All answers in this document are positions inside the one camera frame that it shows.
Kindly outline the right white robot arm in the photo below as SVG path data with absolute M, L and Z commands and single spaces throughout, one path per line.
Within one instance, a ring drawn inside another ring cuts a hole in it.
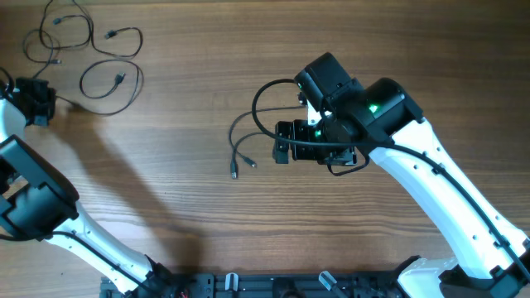
M 529 239 L 479 192 L 441 145 L 405 89 L 381 78 L 369 87 L 330 53 L 295 78 L 307 120 L 279 122 L 277 162 L 316 161 L 359 169 L 361 154 L 395 179 L 449 244 L 452 255 L 411 257 L 394 272 L 365 273 L 361 291 L 393 297 L 514 297 L 529 283 Z

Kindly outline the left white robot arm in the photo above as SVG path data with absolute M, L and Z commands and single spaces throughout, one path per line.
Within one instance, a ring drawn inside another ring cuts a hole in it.
M 93 220 L 76 188 L 25 141 L 28 126 L 54 117 L 56 91 L 47 81 L 8 78 L 1 83 L 1 238 L 45 241 L 73 253 L 110 280 L 125 297 L 175 297 L 178 286 L 162 264 L 135 251 Z

